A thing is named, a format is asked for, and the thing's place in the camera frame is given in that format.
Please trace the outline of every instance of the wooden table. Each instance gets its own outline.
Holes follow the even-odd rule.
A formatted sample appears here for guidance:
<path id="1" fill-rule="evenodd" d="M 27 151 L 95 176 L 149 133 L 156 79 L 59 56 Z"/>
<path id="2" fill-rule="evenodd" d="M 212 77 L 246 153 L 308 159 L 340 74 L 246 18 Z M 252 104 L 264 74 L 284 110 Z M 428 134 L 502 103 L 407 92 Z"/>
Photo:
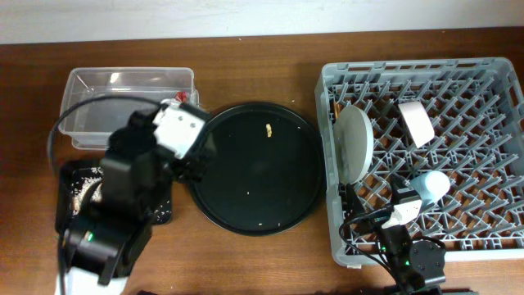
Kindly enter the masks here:
<path id="1" fill-rule="evenodd" d="M 208 110 L 269 101 L 316 124 L 314 86 L 326 63 L 454 57 L 507 57 L 524 77 L 524 29 L 1 46 L 0 293 L 49 294 L 55 288 L 56 180 L 45 143 L 75 67 L 187 66 Z M 92 155 L 74 150 L 69 137 L 56 145 L 61 161 Z M 180 184 L 173 188 L 173 205 L 176 219 L 155 227 L 126 293 L 361 294 L 393 284 L 378 266 L 347 270 L 335 264 L 325 204 L 295 228 L 264 238 L 213 225 Z M 448 263 L 443 287 L 522 293 L 523 262 Z"/>

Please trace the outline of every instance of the white wall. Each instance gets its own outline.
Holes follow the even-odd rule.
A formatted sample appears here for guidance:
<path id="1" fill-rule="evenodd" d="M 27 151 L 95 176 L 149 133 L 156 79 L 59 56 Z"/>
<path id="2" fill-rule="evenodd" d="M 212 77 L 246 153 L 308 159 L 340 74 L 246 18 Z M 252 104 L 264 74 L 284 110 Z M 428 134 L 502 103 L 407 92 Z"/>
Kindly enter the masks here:
<path id="1" fill-rule="evenodd" d="M 524 25 L 522 0 L 0 0 L 0 43 Z"/>

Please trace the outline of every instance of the black plate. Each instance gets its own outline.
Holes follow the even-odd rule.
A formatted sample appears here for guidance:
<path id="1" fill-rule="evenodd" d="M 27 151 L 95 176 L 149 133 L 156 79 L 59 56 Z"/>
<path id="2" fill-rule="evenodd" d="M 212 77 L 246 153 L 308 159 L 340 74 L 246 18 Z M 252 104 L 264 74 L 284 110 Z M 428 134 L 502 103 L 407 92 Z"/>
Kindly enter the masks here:
<path id="1" fill-rule="evenodd" d="M 190 184 L 191 194 L 210 220 L 235 233 L 289 229 L 325 195 L 319 133 L 285 107 L 248 103 L 230 108 L 206 125 L 202 146 L 215 147 L 216 158 L 203 180 Z"/>

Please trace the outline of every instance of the plastic dish rack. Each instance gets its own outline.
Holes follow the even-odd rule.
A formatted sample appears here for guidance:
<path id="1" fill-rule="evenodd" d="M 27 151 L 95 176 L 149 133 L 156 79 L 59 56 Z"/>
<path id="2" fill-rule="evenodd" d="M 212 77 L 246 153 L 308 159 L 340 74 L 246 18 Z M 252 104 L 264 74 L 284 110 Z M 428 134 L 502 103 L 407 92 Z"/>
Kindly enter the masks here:
<path id="1" fill-rule="evenodd" d="M 412 235 L 445 242 L 446 261 L 524 257 L 524 98 L 505 58 L 343 62 L 325 65 L 315 89 L 327 176 L 327 215 L 334 260 L 347 267 L 372 264 L 342 242 L 347 217 L 333 142 L 333 104 L 354 105 L 373 125 L 370 169 L 354 185 L 366 210 L 391 197 L 389 180 L 430 170 L 446 173 L 450 191 L 408 224 Z M 397 104 L 420 101 L 435 138 L 416 148 Z M 351 239 L 374 252 L 374 235 Z"/>

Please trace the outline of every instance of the light blue object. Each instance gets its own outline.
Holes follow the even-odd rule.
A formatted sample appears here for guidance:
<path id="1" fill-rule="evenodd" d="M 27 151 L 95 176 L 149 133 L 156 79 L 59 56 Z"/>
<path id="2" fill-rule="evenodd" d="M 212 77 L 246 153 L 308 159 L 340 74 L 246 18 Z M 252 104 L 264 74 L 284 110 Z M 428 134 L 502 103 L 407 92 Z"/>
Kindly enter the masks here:
<path id="1" fill-rule="evenodd" d="M 450 182 L 448 176 L 440 171 L 430 171 L 419 175 L 411 180 L 414 188 L 422 199 L 422 209 L 425 211 L 432 207 L 449 191 Z"/>

